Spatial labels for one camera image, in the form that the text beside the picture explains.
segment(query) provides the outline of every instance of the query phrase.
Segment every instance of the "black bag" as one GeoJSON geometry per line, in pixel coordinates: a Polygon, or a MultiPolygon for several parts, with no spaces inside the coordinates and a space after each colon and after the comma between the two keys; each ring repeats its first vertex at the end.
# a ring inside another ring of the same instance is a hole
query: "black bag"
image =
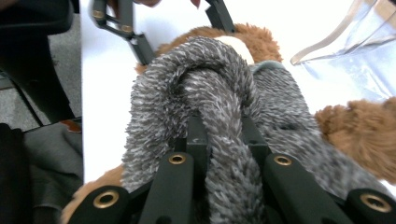
{"type": "Polygon", "coordinates": [[[81,120],[26,133],[0,124],[2,224],[58,223],[83,183],[81,120]]]}

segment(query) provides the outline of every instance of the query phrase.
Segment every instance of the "black chair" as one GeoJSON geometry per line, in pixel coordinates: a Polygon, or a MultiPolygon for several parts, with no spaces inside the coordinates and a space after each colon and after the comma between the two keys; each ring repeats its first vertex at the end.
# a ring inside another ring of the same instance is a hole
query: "black chair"
{"type": "Polygon", "coordinates": [[[57,77],[48,40],[48,35],[68,31],[73,16],[69,0],[20,0],[0,12],[0,70],[51,123],[75,117],[57,77]]]}

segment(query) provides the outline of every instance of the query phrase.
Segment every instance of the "brown plush toy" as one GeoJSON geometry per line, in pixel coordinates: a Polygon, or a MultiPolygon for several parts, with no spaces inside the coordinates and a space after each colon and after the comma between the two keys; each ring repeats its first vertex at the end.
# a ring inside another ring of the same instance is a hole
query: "brown plush toy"
{"type": "MultiPolygon", "coordinates": [[[[188,38],[191,36],[205,36],[218,38],[220,41],[223,41],[226,44],[230,44],[235,48],[233,43],[229,42],[229,39],[223,38],[224,36],[233,36],[238,40],[241,40],[242,48],[247,49],[253,63],[259,63],[266,60],[271,61],[282,61],[282,57],[279,53],[279,46],[272,38],[272,34],[269,30],[265,28],[260,28],[254,25],[249,24],[236,24],[235,25],[235,33],[226,33],[219,29],[214,29],[210,27],[198,27],[190,30],[188,33],[179,36],[170,44],[161,45],[156,51],[156,55],[159,56],[161,54],[166,53],[167,51],[187,42],[188,38]]],[[[245,59],[244,52],[241,52],[238,49],[235,49],[238,53],[243,56],[245,59]]],[[[136,72],[138,74],[143,74],[146,70],[146,66],[138,64],[136,66],[136,72]]],[[[103,176],[98,178],[96,181],[92,181],[83,185],[73,197],[73,200],[66,206],[62,213],[62,223],[67,223],[70,217],[73,215],[78,206],[82,203],[85,197],[90,194],[93,190],[99,189],[103,186],[111,185],[111,186],[121,186],[121,174],[122,174],[122,165],[116,167],[113,170],[106,172],[103,176]]]]}
{"type": "Polygon", "coordinates": [[[327,106],[315,118],[324,139],[378,179],[396,184],[396,97],[327,106]]]}

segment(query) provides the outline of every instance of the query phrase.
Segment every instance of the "black metal frame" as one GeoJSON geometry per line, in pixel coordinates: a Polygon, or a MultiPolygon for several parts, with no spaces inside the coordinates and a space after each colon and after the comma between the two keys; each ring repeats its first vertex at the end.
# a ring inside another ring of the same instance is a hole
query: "black metal frame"
{"type": "MultiPolygon", "coordinates": [[[[249,117],[243,141],[261,167],[265,215],[270,224],[396,223],[396,202],[372,189],[355,189],[344,201],[323,190],[293,157],[273,154],[249,117]]],[[[203,197],[208,152],[199,115],[189,118],[187,138],[176,140],[154,180],[128,193],[104,186],[82,202],[70,224],[195,223],[193,201],[203,197]]]]}
{"type": "MultiPolygon", "coordinates": [[[[206,11],[214,28],[233,33],[233,20],[222,0],[206,0],[210,8],[206,11]]],[[[120,15],[118,18],[106,13],[107,0],[94,0],[92,5],[92,17],[101,29],[124,38],[131,46],[137,60],[143,64],[149,64],[155,53],[144,34],[134,33],[134,9],[133,0],[119,0],[120,15]]]]}

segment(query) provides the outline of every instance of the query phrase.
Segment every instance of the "teddy bear ear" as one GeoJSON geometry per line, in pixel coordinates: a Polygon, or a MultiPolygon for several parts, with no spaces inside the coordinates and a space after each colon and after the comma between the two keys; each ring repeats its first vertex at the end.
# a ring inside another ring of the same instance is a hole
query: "teddy bear ear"
{"type": "Polygon", "coordinates": [[[255,63],[267,60],[282,62],[279,45],[268,29],[248,23],[236,23],[233,36],[246,44],[255,63]]]}
{"type": "Polygon", "coordinates": [[[390,111],[393,114],[393,117],[396,118],[396,96],[390,97],[384,104],[384,108],[390,111]]]}

